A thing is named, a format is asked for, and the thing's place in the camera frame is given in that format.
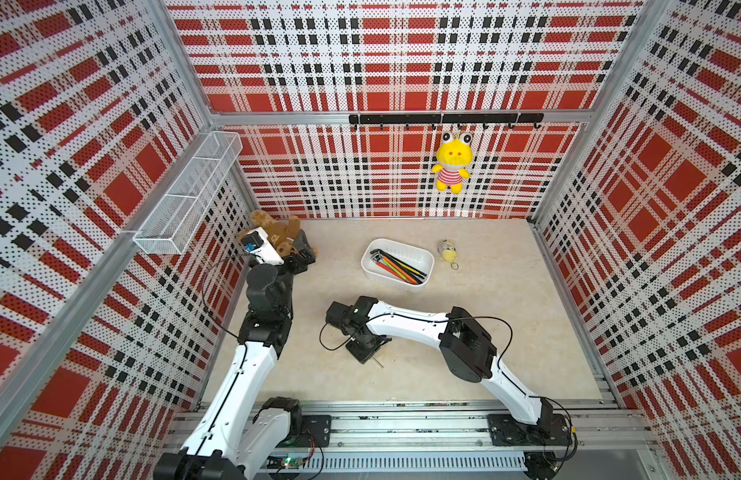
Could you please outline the aluminium front rail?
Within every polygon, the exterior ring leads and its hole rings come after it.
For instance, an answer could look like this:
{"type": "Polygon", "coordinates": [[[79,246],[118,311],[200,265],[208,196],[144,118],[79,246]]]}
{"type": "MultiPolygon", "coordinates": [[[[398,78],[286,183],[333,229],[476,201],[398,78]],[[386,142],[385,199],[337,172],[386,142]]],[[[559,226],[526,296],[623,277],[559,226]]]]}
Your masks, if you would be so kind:
{"type": "Polygon", "coordinates": [[[326,448],[274,449],[262,479],[518,478],[666,479],[644,417],[612,401],[572,401],[556,409],[568,446],[497,447],[487,416],[495,401],[308,402],[306,415],[332,416],[326,448]]]}

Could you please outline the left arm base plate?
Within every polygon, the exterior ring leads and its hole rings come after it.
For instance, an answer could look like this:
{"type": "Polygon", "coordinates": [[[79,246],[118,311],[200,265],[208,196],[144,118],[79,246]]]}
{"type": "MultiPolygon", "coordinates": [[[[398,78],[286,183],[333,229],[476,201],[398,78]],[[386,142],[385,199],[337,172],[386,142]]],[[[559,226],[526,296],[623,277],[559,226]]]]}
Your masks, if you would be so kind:
{"type": "Polygon", "coordinates": [[[302,417],[300,429],[294,436],[282,441],[280,447],[287,448],[326,448],[332,436],[332,416],[306,415],[302,417]]]}

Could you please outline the long black hex key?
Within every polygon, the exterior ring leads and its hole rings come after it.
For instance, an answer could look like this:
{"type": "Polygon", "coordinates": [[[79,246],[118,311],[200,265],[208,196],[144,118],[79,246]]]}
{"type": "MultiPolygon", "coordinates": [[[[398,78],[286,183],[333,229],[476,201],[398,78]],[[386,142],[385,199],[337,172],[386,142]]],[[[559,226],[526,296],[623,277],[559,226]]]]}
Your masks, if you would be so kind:
{"type": "MultiPolygon", "coordinates": [[[[389,253],[387,253],[387,252],[385,252],[384,250],[381,250],[381,249],[372,249],[372,250],[370,251],[370,259],[371,259],[371,261],[372,261],[373,263],[374,263],[374,261],[373,261],[373,258],[374,258],[375,256],[384,256],[384,257],[386,257],[387,259],[388,259],[388,258],[390,258],[390,259],[392,259],[392,260],[397,260],[397,261],[399,261],[399,262],[404,262],[404,261],[402,261],[402,260],[398,259],[397,257],[394,257],[393,255],[391,255],[391,254],[389,254],[389,253]]],[[[406,263],[406,262],[404,262],[404,263],[405,263],[405,264],[407,264],[407,265],[409,265],[409,266],[410,266],[410,267],[412,267],[412,268],[415,268],[415,269],[417,269],[417,270],[421,271],[422,273],[424,273],[424,274],[426,275],[426,278],[427,278],[427,274],[426,274],[426,273],[425,273],[424,271],[422,271],[422,270],[420,270],[420,269],[418,269],[418,268],[416,268],[416,267],[413,267],[412,265],[410,265],[410,264],[408,264],[408,263],[406,263]]]]}

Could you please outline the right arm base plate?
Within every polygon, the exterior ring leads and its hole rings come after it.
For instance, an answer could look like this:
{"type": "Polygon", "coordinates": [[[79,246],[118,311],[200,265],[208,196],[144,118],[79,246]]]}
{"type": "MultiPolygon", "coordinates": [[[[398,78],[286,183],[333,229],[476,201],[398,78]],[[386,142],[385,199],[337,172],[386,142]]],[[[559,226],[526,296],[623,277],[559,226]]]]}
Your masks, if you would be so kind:
{"type": "Polygon", "coordinates": [[[542,426],[517,422],[509,414],[491,414],[487,425],[491,443],[497,447],[564,447],[572,440],[566,417],[561,414],[553,414],[542,426]]]}

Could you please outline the brown teddy bear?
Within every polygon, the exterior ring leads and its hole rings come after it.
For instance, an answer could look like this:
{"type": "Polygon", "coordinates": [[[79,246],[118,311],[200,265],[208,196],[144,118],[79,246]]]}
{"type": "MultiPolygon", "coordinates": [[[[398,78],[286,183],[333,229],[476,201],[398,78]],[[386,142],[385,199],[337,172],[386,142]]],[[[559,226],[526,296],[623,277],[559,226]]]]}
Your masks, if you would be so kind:
{"type": "MultiPolygon", "coordinates": [[[[266,230],[268,240],[270,240],[270,243],[276,248],[276,251],[282,256],[283,260],[292,252],[294,239],[296,239],[296,235],[300,231],[300,220],[297,217],[292,217],[288,220],[275,220],[270,214],[262,210],[256,210],[250,214],[250,222],[252,222],[254,228],[262,227],[266,230]]],[[[236,237],[238,242],[240,242],[240,237],[242,237],[244,232],[247,231],[240,232],[238,237],[236,237]]]]}

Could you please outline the black hook rail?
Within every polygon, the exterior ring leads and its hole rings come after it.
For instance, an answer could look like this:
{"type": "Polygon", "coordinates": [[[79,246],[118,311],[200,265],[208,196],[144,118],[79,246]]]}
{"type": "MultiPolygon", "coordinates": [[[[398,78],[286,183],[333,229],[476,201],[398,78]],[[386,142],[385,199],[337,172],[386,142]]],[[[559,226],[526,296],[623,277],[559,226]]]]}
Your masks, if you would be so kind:
{"type": "Polygon", "coordinates": [[[424,113],[424,114],[352,114],[350,125],[507,125],[544,122],[543,113],[424,113]]]}

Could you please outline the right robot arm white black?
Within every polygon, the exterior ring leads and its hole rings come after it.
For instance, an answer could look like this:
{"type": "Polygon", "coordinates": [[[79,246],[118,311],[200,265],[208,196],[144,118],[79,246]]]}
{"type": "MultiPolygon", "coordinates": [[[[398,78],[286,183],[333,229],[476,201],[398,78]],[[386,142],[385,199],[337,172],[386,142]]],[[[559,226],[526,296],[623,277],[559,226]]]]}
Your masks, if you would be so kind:
{"type": "Polygon", "coordinates": [[[451,374],[483,386],[515,422],[548,436],[553,417],[550,401],[509,370],[503,352],[493,344],[480,319],[460,307],[450,312],[420,312],[366,296],[352,305],[334,302],[326,311],[326,324],[348,336],[344,347],[361,364],[394,338],[436,348],[451,374]]]}

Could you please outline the yellow handled hex key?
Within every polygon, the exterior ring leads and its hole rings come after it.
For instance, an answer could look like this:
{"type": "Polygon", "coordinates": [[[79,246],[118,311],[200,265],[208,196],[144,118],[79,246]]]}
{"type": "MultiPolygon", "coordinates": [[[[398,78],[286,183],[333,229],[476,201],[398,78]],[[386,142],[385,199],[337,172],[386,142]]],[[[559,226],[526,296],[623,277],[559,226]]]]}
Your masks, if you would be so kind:
{"type": "Polygon", "coordinates": [[[412,278],[414,282],[417,284],[422,284],[424,280],[426,280],[426,275],[422,273],[421,271],[410,267],[409,265],[405,264],[404,262],[399,262],[397,260],[392,260],[388,258],[388,261],[390,263],[393,263],[399,270],[402,270],[406,275],[412,278]]]}

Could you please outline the small yellow keychain plush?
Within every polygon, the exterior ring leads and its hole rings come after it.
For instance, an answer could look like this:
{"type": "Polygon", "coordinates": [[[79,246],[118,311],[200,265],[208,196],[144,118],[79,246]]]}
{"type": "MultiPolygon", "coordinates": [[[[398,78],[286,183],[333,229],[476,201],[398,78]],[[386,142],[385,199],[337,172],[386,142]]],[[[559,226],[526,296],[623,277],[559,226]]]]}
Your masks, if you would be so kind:
{"type": "Polygon", "coordinates": [[[438,253],[440,257],[450,266],[452,270],[458,270],[457,251],[455,245],[449,240],[442,240],[438,244],[438,253]]]}

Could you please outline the red handled hex key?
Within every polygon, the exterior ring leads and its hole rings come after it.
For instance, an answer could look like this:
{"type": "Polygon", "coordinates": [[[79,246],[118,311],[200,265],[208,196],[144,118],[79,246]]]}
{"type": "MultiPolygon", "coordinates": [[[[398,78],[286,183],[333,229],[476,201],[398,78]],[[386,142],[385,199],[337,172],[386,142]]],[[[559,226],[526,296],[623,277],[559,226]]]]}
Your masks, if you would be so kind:
{"type": "Polygon", "coordinates": [[[394,276],[395,278],[399,279],[400,281],[403,281],[408,284],[414,284],[414,281],[411,277],[406,275],[404,272],[398,270],[396,267],[394,267],[392,264],[389,264],[386,260],[381,258],[380,260],[375,260],[374,263],[381,269],[385,270],[390,275],[394,276]]]}

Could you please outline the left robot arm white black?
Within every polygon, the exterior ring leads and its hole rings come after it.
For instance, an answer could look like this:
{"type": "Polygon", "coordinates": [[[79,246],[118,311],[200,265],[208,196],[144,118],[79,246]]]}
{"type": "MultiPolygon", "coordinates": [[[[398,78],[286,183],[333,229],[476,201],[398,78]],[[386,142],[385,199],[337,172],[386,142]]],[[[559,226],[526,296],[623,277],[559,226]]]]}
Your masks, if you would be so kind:
{"type": "Polygon", "coordinates": [[[254,403],[288,342],[294,277],[316,261],[316,254],[303,231],[294,235],[288,254],[278,253],[261,227],[244,234],[242,243],[250,256],[248,312],[234,359],[180,451],[160,456],[152,474],[156,479],[252,479],[280,443],[302,436],[298,400],[274,397],[258,412],[254,403]]]}

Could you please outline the orange handled hex key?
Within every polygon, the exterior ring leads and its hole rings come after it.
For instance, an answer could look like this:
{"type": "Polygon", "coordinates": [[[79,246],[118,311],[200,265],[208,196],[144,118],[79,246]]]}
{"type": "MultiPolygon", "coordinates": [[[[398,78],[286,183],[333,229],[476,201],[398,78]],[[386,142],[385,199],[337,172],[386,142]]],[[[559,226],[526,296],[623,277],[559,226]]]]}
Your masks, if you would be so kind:
{"type": "Polygon", "coordinates": [[[393,261],[389,261],[386,257],[380,257],[376,261],[376,265],[380,267],[381,269],[385,270],[395,278],[410,284],[410,285],[419,285],[420,281],[417,277],[412,275],[410,272],[408,272],[404,267],[400,267],[398,264],[394,263],[393,261]]]}

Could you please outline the yellow frog plush toy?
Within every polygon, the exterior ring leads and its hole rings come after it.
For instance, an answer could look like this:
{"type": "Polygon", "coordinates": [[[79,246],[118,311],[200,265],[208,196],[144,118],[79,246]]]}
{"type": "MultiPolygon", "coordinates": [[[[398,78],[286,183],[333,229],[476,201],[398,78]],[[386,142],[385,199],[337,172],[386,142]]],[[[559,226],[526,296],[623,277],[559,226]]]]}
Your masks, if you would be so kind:
{"type": "Polygon", "coordinates": [[[472,134],[469,132],[444,132],[435,154],[436,164],[432,167],[435,175],[435,188],[452,194],[460,194],[465,180],[470,178],[467,171],[473,160],[471,150],[472,134]]]}

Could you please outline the green handled hex key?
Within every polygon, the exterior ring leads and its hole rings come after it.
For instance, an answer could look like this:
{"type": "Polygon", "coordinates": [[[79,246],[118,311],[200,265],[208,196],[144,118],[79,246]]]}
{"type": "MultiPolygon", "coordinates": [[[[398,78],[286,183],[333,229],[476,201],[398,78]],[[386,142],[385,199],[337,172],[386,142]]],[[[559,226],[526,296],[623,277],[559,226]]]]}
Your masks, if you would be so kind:
{"type": "Polygon", "coordinates": [[[406,274],[399,270],[393,263],[390,263],[384,256],[375,256],[373,258],[374,263],[390,273],[391,275],[394,275],[395,277],[399,278],[400,280],[407,281],[408,277],[406,274]]]}

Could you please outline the white plastic storage box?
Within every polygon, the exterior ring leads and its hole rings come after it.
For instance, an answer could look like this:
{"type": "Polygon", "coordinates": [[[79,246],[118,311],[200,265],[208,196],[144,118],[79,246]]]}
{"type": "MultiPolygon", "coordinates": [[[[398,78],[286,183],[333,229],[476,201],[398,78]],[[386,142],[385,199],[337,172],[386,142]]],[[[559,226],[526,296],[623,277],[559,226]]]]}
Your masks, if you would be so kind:
{"type": "Polygon", "coordinates": [[[377,238],[376,240],[372,240],[372,242],[368,244],[366,252],[364,252],[364,255],[362,255],[362,259],[360,259],[360,267],[362,268],[362,270],[364,270],[364,274],[366,274],[367,278],[370,278],[378,283],[387,286],[393,286],[405,291],[420,292],[424,290],[425,286],[428,284],[432,276],[434,268],[434,257],[429,251],[425,249],[386,238],[377,238]],[[370,251],[372,249],[384,250],[385,252],[412,265],[413,267],[424,271],[427,274],[426,280],[424,280],[424,282],[419,285],[410,285],[393,277],[386,271],[376,266],[371,261],[370,251]]]}

